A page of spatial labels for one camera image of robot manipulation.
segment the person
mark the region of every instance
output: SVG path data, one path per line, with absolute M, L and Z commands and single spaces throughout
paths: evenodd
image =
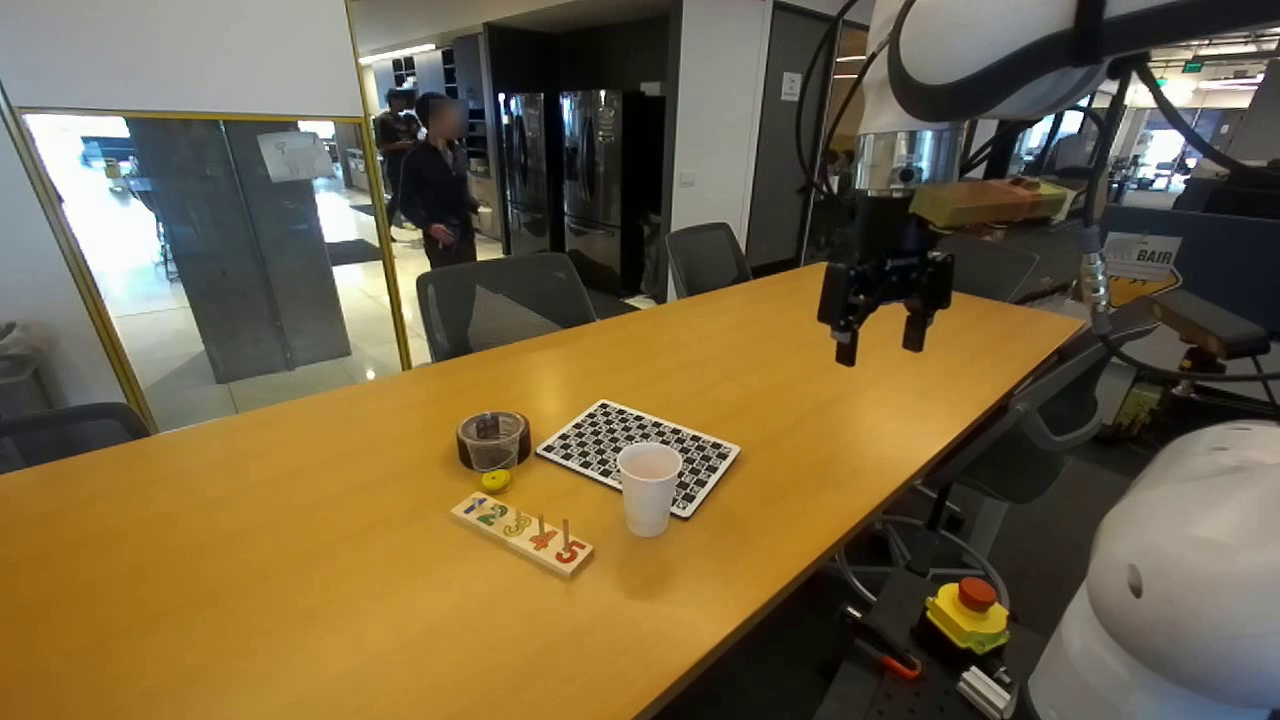
M 386 224 L 401 224 L 402 160 L 415 150 L 412 91 L 386 88 L 386 113 L 370 120 L 370 139 L 375 139 L 375 152 L 385 156 Z
M 472 263 L 477 262 L 477 199 L 469 173 L 455 156 L 458 120 L 448 98 L 423 91 L 415 118 L 428 130 L 428 139 L 402 164 L 402 213 L 423 229 L 423 250 L 432 269 Z

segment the black chair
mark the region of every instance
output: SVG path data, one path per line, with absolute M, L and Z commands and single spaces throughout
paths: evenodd
M 1136 314 L 1113 324 L 1109 339 L 1119 345 L 1147 328 L 1152 319 Z M 983 575 L 1009 606 L 1009 589 L 989 552 L 1009 510 L 1035 499 L 1063 473 L 1067 452 L 1085 448 L 1114 415 L 1119 392 L 1100 392 L 1109 366 L 1109 345 L 1094 332 L 1081 337 L 1057 369 L 1017 390 L 1009 407 L 927 475 L 937 496 L 925 521 L 891 512 L 870 521 L 869 534 L 885 540 L 885 560 L 869 560 L 853 546 L 835 552 L 832 571 L 846 582 L 860 606 L 875 606 L 875 589 L 885 589 L 891 571 L 927 582 Z M 963 536 L 946 530 L 952 488 L 979 496 L 979 512 Z
M 76 403 L 0 425 L 0 473 L 112 448 L 148 437 L 128 403 Z
M 749 280 L 749 262 L 729 224 L 690 224 L 664 245 L 675 300 Z
M 597 307 L 564 251 L 448 263 L 415 280 L 432 362 L 593 324 Z

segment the paper cup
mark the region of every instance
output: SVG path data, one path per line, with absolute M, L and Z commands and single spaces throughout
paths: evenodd
M 627 446 L 614 452 L 623 517 L 634 536 L 660 536 L 670 526 L 681 468 L 685 458 L 669 446 Z

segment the desk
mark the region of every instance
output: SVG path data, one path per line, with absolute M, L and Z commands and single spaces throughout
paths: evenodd
M 818 269 L 0 479 L 3 718 L 634 718 L 660 708 L 1081 324 L 955 295 L 832 366 Z M 559 582 L 458 530 L 453 432 L 597 395 L 734 440 L 687 521 L 633 540 L 545 459 L 509 499 L 566 517 Z

